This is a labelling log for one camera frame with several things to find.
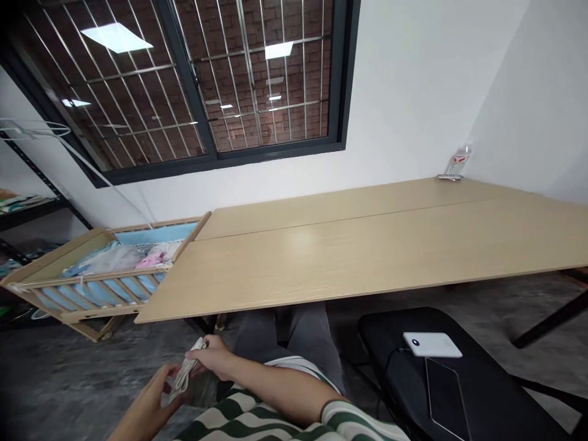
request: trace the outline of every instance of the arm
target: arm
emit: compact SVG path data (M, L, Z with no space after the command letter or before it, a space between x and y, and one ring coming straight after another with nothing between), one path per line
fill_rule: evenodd
M253 392L289 421L306 428L320 421L325 404L347 401L319 379L285 367L266 366L229 352L219 336L205 337L207 349L190 351L187 358L202 364L223 381L232 381Z
M162 393L168 394L171 390L167 377L175 377L179 368L178 364L166 364L157 371L130 405L108 441L151 441L157 435L186 399L182 394L161 407Z

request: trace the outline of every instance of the baby crib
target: baby crib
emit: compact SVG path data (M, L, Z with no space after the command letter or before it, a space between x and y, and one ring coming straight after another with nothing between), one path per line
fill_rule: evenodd
M152 230L148 225L95 228L16 270L0 284L90 340L107 339L124 315L141 310L210 215L156 222ZM112 241L139 249L164 241L181 244L165 266L59 278L64 269ZM99 330L83 322L107 317L110 319Z

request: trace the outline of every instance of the striped shirt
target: striped shirt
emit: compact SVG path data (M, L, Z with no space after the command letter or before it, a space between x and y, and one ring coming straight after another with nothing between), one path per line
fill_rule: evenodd
M337 390L320 371L302 357L290 356L267 363L297 369ZM321 422L301 429L261 401L234 385L223 400L201 414L176 438L179 441L410 441L395 424L382 423L345 401L324 407Z

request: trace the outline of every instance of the window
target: window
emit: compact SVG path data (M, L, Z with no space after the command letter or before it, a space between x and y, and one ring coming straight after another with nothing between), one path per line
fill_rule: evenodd
M344 149L357 17L357 0L45 1L3 64L126 183Z

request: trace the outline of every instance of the wooden table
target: wooden table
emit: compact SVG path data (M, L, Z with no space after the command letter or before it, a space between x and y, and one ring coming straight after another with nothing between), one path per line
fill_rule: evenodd
M422 179L216 210L136 323L588 265L588 207Z

